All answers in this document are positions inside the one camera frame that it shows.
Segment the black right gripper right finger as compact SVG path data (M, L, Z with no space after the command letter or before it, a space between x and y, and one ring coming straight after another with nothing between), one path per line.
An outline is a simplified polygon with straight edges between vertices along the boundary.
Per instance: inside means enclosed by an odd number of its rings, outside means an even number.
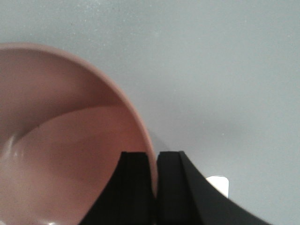
M157 158L158 225L265 225L217 191L183 151Z

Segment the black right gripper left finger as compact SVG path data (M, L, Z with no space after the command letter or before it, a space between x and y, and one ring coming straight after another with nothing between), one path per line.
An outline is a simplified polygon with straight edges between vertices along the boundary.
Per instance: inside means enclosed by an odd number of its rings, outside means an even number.
M82 225L151 225L154 195L144 152L122 152L117 167Z

